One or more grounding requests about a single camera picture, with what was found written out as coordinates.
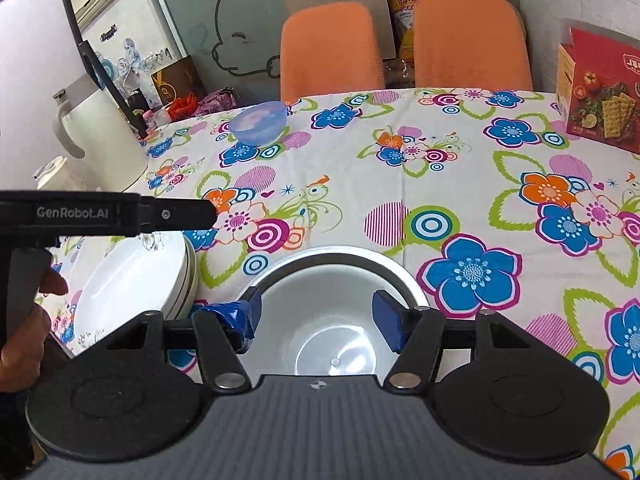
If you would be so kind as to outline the person's left hand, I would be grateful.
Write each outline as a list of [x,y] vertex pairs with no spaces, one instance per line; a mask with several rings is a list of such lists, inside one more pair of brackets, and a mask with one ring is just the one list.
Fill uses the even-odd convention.
[[20,392],[36,382],[50,328],[50,316],[43,307],[33,304],[28,317],[1,349],[2,393]]

